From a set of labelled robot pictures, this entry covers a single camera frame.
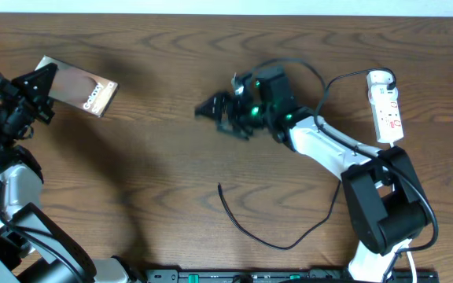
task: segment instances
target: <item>wooden table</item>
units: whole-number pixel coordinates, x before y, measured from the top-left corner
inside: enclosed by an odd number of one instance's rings
[[[326,80],[391,68],[405,132],[399,145],[440,223],[438,243],[415,262],[453,281],[453,19],[0,14],[3,74],[29,72],[43,54],[121,85],[105,118],[56,105],[53,122],[36,123],[34,139],[21,143],[43,168],[43,210],[92,258],[121,255],[140,268],[348,264],[358,239],[343,193],[329,222],[289,252],[232,225],[218,182],[245,227],[284,245],[326,215],[337,180],[267,132],[243,142],[195,119],[193,108],[230,89],[235,72],[273,57],[306,59]],[[300,102],[315,107],[315,77],[287,70]],[[322,114],[378,145],[363,76],[337,83]]]

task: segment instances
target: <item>white robotic arm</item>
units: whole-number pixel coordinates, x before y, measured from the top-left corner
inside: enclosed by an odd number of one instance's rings
[[[217,93],[199,105],[195,113],[214,119],[218,130],[244,139],[249,139],[254,129],[266,127],[277,142],[311,157],[339,178],[352,225],[360,239],[349,272],[356,280],[384,281],[399,251],[404,250],[426,225],[435,223],[410,159],[398,147],[381,150],[364,145],[331,127],[312,109],[299,106],[282,66],[266,67],[278,61],[305,65],[325,87],[312,66],[294,59],[274,59],[244,75],[235,76],[232,80],[234,95]],[[396,78],[390,72],[377,69],[368,74],[367,82],[377,140],[392,144],[403,137],[396,101]],[[254,103],[251,85],[258,89],[261,104]],[[223,115],[227,115],[231,130],[225,128]],[[391,184],[396,185],[396,191],[380,197],[377,189]]]
[[[41,167],[14,140],[22,138],[35,119],[50,122],[53,112],[47,108],[51,106],[47,95],[56,68],[47,65],[12,82],[0,74],[0,282],[143,282],[119,258],[90,259],[40,210]],[[42,258],[14,275],[21,259],[34,251]]]

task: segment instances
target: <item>power strip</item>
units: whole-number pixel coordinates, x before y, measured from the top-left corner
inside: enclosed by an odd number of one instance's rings
[[[392,75],[385,71],[372,71],[366,76],[366,81],[377,141],[388,144],[399,141],[403,137],[403,127],[397,101],[398,89],[388,90]]]

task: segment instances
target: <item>green led light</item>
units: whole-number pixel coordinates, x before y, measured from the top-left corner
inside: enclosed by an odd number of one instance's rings
[[[258,114],[258,111],[260,110],[260,107],[256,106],[251,109],[251,115],[256,115]]]

